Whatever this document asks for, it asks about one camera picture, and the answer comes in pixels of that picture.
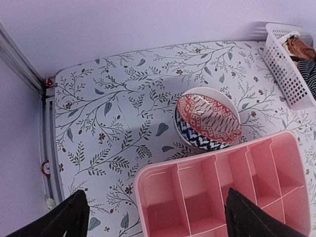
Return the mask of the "navy striped underwear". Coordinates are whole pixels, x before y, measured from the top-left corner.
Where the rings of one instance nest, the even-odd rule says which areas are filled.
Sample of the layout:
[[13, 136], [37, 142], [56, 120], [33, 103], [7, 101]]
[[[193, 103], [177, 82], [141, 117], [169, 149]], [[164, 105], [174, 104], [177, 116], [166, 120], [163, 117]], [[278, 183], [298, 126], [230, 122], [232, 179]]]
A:
[[314, 99], [316, 98], [316, 62], [299, 61], [298, 69]]

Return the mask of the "pile of clothes in basket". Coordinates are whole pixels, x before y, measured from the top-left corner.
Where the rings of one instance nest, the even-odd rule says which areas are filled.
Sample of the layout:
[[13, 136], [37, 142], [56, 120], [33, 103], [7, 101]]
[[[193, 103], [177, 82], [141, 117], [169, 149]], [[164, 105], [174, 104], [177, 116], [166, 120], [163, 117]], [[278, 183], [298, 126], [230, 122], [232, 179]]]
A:
[[316, 60], [314, 39], [311, 35], [301, 34], [298, 31], [292, 31], [280, 37], [278, 40], [293, 61]]

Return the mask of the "white plastic laundry basket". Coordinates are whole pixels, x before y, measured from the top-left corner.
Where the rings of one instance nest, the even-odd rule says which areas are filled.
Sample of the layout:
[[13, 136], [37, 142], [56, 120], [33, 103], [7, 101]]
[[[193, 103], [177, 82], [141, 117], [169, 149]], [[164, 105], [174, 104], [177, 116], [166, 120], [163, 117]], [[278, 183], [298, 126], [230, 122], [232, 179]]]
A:
[[303, 110], [316, 106], [307, 84], [300, 74], [297, 66], [279, 42], [279, 38], [293, 31], [302, 35], [310, 32], [302, 27], [268, 23], [266, 24], [267, 39], [263, 51], [263, 59], [272, 75], [278, 82], [281, 91], [292, 110]]

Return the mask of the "red patterned bowl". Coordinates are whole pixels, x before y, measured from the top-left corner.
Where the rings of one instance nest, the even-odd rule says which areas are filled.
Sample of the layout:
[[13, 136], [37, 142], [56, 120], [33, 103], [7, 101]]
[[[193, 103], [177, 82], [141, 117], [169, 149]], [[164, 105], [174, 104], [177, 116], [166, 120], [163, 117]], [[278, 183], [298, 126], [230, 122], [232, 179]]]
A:
[[193, 131], [210, 140], [233, 143], [241, 138], [240, 118], [230, 101], [187, 93], [178, 100], [177, 112]]

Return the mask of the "pink plastic divider box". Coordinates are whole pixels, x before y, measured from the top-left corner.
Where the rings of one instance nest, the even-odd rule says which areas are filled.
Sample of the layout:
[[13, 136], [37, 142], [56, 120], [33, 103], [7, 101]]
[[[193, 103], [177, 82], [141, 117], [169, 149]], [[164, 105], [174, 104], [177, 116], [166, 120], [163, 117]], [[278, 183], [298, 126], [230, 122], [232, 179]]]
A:
[[229, 188], [309, 235], [311, 215], [300, 150], [291, 131], [147, 165], [134, 189], [146, 237], [225, 237]]

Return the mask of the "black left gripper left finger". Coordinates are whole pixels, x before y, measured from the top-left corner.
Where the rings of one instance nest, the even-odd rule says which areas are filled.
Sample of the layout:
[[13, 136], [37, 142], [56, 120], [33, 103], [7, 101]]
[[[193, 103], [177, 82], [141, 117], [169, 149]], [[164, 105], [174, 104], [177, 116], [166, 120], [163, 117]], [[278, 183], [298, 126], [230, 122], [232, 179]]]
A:
[[34, 222], [9, 234], [10, 237], [85, 237], [89, 222], [86, 194], [78, 190]]

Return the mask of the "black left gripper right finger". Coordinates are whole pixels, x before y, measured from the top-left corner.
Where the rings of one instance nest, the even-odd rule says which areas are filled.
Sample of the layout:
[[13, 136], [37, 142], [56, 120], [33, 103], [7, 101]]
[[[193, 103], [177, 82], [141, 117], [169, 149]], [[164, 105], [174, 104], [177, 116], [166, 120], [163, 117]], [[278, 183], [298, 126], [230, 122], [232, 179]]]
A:
[[224, 197], [230, 237], [307, 237], [311, 233], [306, 188], [296, 188], [263, 208], [233, 188], [226, 189]]

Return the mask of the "red poker chip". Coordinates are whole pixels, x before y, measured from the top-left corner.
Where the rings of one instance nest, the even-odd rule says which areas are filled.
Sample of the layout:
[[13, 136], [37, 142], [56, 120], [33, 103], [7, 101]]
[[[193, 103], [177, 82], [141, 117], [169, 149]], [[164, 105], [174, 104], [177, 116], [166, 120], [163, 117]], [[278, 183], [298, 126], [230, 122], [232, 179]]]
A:
[[41, 165], [41, 172], [42, 174], [47, 177], [50, 178], [51, 177], [51, 171], [50, 171], [50, 165], [49, 165], [49, 160], [46, 160], [42, 163]]

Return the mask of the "red die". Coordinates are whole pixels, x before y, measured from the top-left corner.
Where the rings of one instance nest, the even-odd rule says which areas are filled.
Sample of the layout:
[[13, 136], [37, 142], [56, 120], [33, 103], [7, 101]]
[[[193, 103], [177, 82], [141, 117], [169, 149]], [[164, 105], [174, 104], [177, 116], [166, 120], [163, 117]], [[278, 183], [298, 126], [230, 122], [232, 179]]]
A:
[[45, 80], [44, 80], [44, 83], [45, 83], [45, 85], [46, 85], [46, 87], [52, 87], [53, 86], [53, 84], [54, 84], [54, 82], [51, 80], [51, 79], [49, 79], [49, 78], [46, 78]]

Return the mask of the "left aluminium frame post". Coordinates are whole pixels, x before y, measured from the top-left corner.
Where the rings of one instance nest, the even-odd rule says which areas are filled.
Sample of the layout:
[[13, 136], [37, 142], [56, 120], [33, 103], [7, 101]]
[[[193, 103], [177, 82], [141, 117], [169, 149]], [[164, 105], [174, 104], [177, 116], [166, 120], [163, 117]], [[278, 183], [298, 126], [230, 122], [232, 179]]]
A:
[[0, 26], [0, 58], [30, 89], [40, 97], [39, 107], [39, 141], [40, 161], [49, 161], [50, 177], [44, 177], [44, 189], [47, 198], [56, 204], [64, 199], [62, 190], [54, 125], [54, 87], [48, 87], [31, 63], [18, 48], [4, 26]]

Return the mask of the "floral table mat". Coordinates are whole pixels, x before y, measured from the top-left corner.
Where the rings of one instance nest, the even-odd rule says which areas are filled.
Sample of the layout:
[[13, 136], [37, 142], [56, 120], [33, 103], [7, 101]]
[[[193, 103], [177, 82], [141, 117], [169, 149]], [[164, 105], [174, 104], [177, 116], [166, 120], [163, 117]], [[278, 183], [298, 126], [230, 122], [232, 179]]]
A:
[[55, 129], [65, 196], [84, 190], [90, 237], [140, 237], [133, 181], [145, 165], [197, 153], [177, 134], [185, 91], [208, 86], [237, 108], [241, 142], [290, 130], [302, 154], [316, 234], [316, 111], [289, 108], [264, 42], [198, 42], [79, 64], [56, 76]]

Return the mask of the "blue patterned bowl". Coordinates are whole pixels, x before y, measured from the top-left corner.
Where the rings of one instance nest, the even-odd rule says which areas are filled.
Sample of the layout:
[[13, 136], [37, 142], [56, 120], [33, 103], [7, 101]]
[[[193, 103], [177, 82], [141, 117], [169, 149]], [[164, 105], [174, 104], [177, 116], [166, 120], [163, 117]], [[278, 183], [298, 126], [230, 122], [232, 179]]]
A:
[[235, 142], [225, 143], [210, 140], [196, 131], [194, 131], [188, 123], [184, 122], [177, 108], [174, 109], [174, 124], [179, 135], [187, 142], [189, 145], [198, 148], [203, 151], [216, 151], [232, 146]]

